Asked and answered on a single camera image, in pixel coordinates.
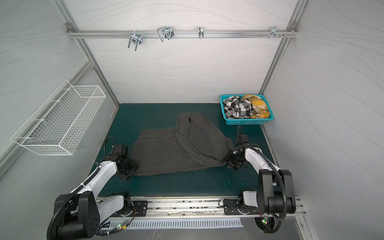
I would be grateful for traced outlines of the dark grey striped shirt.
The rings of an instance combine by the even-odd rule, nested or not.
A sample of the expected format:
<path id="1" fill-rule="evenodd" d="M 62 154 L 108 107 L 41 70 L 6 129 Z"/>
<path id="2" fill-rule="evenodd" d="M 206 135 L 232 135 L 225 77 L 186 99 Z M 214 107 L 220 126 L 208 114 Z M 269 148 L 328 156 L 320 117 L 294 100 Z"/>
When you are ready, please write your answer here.
<path id="1" fill-rule="evenodd" d="M 222 167 L 233 141 L 200 113 L 179 115 L 167 129 L 144 129 L 130 159 L 138 164 L 136 176 L 198 171 Z"/>

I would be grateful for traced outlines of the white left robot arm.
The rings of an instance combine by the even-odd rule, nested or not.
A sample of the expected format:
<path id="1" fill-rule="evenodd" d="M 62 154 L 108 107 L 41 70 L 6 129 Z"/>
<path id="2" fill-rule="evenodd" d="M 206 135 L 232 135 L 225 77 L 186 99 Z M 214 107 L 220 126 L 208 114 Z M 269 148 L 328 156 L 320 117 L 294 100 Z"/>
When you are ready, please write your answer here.
<path id="1" fill-rule="evenodd" d="M 116 175 L 126 181 L 137 168 L 138 164 L 126 157 L 105 157 L 77 188 L 69 194 L 57 197 L 46 238 L 81 240 L 109 236 L 127 228 L 132 223 L 131 220 L 126 220 L 106 232 L 100 231 L 113 214 L 125 216 L 135 213 L 136 208 L 129 193 L 112 195 L 102 202 L 97 202 L 97 197 L 111 177 Z"/>

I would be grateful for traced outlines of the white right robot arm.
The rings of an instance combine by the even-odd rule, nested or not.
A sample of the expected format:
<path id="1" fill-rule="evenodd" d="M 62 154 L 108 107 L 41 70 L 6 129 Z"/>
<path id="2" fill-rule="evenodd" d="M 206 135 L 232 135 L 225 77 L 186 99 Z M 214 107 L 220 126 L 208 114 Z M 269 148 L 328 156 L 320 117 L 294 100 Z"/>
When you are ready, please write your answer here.
<path id="1" fill-rule="evenodd" d="M 225 160 L 235 170 L 248 162 L 258 174 L 257 189 L 243 191 L 238 196 L 237 206 L 241 214 L 256 210 L 281 222 L 288 214 L 295 213 L 296 196 L 291 172 L 277 167 L 260 148 L 240 145 L 229 152 Z"/>

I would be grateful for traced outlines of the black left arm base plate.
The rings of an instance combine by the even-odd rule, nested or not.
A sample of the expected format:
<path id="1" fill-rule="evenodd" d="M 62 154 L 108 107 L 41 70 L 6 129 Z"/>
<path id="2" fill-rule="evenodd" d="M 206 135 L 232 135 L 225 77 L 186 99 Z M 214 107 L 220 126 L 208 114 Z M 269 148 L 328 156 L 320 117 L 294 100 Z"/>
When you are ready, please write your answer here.
<path id="1" fill-rule="evenodd" d="M 131 201 L 130 209 L 122 210 L 119 217 L 145 217 L 147 214 L 148 201 Z"/>

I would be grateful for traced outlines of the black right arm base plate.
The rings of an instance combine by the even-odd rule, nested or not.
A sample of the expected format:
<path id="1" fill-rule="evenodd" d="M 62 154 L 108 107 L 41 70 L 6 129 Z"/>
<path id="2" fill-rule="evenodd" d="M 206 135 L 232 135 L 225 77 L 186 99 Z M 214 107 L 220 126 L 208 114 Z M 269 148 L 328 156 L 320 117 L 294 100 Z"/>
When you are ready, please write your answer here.
<path id="1" fill-rule="evenodd" d="M 226 216 L 248 216 L 260 214 L 257 207 L 247 206 L 235 199 L 221 199 L 219 201 L 219 206 L 224 209 L 224 214 Z"/>

